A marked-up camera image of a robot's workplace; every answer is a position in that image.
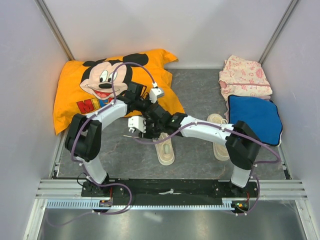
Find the folded pink towel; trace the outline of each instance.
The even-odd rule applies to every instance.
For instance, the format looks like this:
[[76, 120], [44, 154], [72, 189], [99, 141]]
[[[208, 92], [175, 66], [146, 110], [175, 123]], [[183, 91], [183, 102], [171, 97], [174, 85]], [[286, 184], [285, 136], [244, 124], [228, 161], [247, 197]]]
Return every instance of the folded pink towel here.
[[219, 83], [226, 101], [229, 95], [262, 97], [272, 94], [261, 64], [234, 55], [225, 61], [224, 69], [219, 73]]

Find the white bracket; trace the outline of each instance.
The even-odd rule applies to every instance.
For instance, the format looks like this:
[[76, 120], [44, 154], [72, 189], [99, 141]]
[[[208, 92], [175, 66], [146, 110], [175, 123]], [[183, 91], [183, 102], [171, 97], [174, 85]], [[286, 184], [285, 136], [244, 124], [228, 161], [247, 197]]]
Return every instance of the white bracket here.
[[160, 87], [151, 88], [149, 92], [150, 101], [153, 104], [164, 95], [165, 95], [165, 92]]
[[145, 118], [142, 116], [132, 116], [128, 119], [129, 132], [134, 133], [137, 129], [146, 133]]

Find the beige slipper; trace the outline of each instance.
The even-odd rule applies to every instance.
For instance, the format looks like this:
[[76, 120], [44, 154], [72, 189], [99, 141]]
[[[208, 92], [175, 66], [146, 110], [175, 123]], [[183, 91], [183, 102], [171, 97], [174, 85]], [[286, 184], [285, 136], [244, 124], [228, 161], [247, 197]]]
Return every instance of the beige slipper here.
[[[167, 133], [163, 132], [161, 133], [158, 140], [165, 139], [168, 136], [169, 135]], [[169, 138], [168, 140], [162, 143], [155, 144], [155, 149], [156, 149], [156, 154], [158, 155], [158, 160], [162, 165], [168, 166], [173, 164], [173, 162], [175, 161], [175, 154], [174, 154], [174, 149], [172, 147], [171, 138]]]
[[[213, 113], [208, 116], [207, 121], [214, 124], [227, 124], [228, 121], [225, 120], [219, 114]], [[216, 159], [219, 161], [227, 161], [229, 160], [228, 150], [225, 146], [219, 145], [217, 143], [213, 143], [213, 153]]]

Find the mickey mouse ear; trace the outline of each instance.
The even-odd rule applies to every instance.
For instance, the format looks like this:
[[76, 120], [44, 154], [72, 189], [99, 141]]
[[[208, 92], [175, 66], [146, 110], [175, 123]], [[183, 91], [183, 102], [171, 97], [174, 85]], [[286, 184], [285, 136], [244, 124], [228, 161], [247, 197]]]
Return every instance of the mickey mouse ear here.
[[149, 61], [147, 54], [134, 53], [123, 57], [124, 63], [133, 62], [136, 64], [140, 64], [142, 66], [146, 65]]
[[98, 61], [85, 61], [82, 65], [85, 67], [92, 67], [92, 66], [96, 66], [100, 63], [103, 63], [105, 60], [106, 60], [106, 58], [100, 59]]
[[95, 65], [95, 61], [85, 61], [82, 65], [85, 67], [91, 67], [93, 65]]

